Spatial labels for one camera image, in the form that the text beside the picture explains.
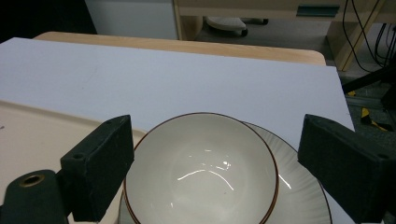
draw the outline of white surface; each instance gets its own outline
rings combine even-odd
[[[85,0],[99,35],[177,39],[173,0]]]
[[[140,223],[260,223],[277,195],[274,157],[236,119],[170,119],[137,146],[126,192]]]
[[[353,129],[334,67],[13,38],[0,45],[0,98],[92,119],[132,116],[150,130],[215,112],[298,148],[304,115]],[[334,223],[353,223],[331,198]]]

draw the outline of black cable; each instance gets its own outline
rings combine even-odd
[[[390,27],[391,25],[388,27],[388,31],[387,31],[387,39],[385,40],[385,42],[387,43],[387,47],[390,48],[390,43],[388,43],[388,37],[389,37],[389,31],[390,31]]]
[[[376,57],[374,56],[374,54],[373,54],[373,52],[372,52],[372,50],[371,50],[371,48],[370,48],[370,45],[369,45],[369,42],[368,42],[368,39],[367,39],[366,32],[364,31],[364,27],[363,27],[363,25],[362,25],[362,23],[361,23],[361,17],[359,16],[358,10],[356,9],[356,6],[355,6],[355,0],[351,0],[351,1],[352,1],[352,6],[353,6],[353,10],[354,10],[354,12],[355,12],[356,18],[358,19],[359,26],[361,27],[361,32],[363,33],[364,40],[365,40],[366,45],[367,45],[367,49],[369,50],[369,52],[370,52],[370,54],[371,54],[373,60],[374,60],[379,66],[383,67],[383,66],[381,65],[381,62],[379,62],[379,61],[376,59]],[[379,2],[379,0],[376,1],[375,5],[374,5],[374,8],[373,8],[373,10],[372,10],[372,13],[374,12],[376,6],[378,5],[378,2]]]
[[[396,46],[396,26],[393,28],[393,36],[392,36],[392,40],[390,41],[390,46],[391,46],[391,51],[390,51],[390,55],[389,55],[389,60],[391,58],[394,57],[393,52],[395,50],[395,46]]]
[[[345,34],[345,36],[346,36],[346,41],[347,41],[347,43],[349,44],[349,46],[351,47],[351,49],[352,49],[353,56],[355,57],[355,60],[356,60],[356,63],[358,64],[358,66],[359,66],[362,70],[364,70],[365,72],[371,73],[371,71],[369,71],[369,70],[367,70],[367,69],[365,69],[365,68],[363,68],[363,67],[361,66],[361,63],[359,62],[358,56],[357,56],[357,54],[356,54],[356,51],[354,50],[354,48],[353,48],[353,46],[352,46],[352,43],[350,42],[349,37],[347,36],[347,30],[346,30],[346,25],[345,25],[345,23],[346,23],[347,3],[348,3],[348,0],[346,0],[346,5],[345,5],[345,8],[344,8],[344,13],[343,13],[343,22],[342,22],[342,23],[343,23],[344,34]]]
[[[383,23],[382,26],[381,26],[381,29],[379,30],[378,36],[377,36],[377,38],[376,38],[376,41],[375,41],[375,58],[376,58],[377,60],[378,60],[378,58],[380,58],[380,59],[386,59],[386,57],[383,57],[383,56],[381,56],[381,55],[378,53],[379,43],[381,42],[382,35],[384,34],[384,31],[385,31],[385,28],[386,28],[386,27],[387,27],[387,24],[386,24],[386,23]]]

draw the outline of white plate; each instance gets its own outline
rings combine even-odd
[[[248,124],[271,148],[279,171],[275,208],[266,223],[327,224],[332,217],[318,180],[298,161],[297,152],[269,131]]]
[[[169,119],[134,155],[125,192],[137,223],[261,223],[275,205],[271,150],[236,119],[210,113]]]

